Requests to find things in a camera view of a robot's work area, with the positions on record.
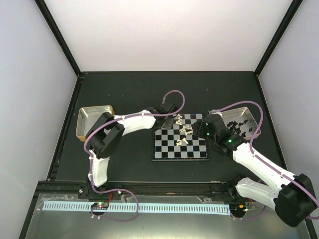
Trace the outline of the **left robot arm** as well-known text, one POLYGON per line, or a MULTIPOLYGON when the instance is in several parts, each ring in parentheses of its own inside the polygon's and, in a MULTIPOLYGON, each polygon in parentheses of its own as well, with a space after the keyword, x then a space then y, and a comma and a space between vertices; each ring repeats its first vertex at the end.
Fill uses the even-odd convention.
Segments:
POLYGON ((148 110, 138 113, 112 116, 106 112, 101 115, 105 121, 95 130, 88 132, 84 142, 84 150, 89 154, 90 169, 88 178, 91 181, 89 192, 96 199, 103 198, 107 193, 107 170, 111 155, 117 149, 122 137, 142 129, 162 127, 166 118, 177 112, 154 114, 148 110))

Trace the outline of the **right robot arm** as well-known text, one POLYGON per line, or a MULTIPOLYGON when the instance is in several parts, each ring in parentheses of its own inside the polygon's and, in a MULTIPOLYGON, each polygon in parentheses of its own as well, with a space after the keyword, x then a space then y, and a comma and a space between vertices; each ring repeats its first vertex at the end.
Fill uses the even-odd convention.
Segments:
POLYGON ((261 179, 258 183, 246 177, 229 185, 226 189, 229 199, 237 201, 243 197, 257 201, 274 210, 290 227, 310 218, 319 207, 308 176, 295 175, 259 154, 245 138, 226 127, 221 114, 207 115, 192 127, 193 135, 206 139, 219 154, 228 156, 261 179))

